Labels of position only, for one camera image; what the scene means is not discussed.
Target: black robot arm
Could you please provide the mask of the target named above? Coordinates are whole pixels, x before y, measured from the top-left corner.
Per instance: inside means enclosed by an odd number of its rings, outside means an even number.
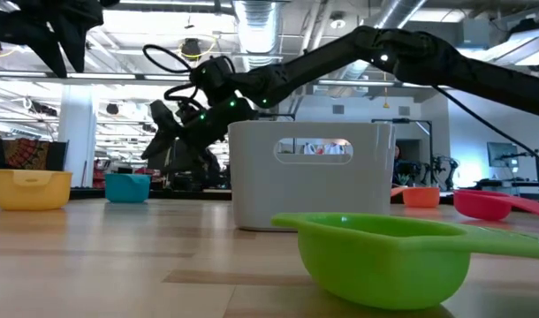
[[[254,118],[247,101],[235,94],[237,90],[268,109],[298,87],[357,60],[403,82],[453,87],[539,116],[539,78],[463,57],[451,44],[431,34],[359,26],[291,62],[246,73],[233,72],[226,57],[203,62],[191,71],[189,79],[205,93],[211,108],[182,127],[180,138],[201,150],[222,138],[228,124]],[[153,140],[143,157],[158,150],[155,141],[160,140]]]

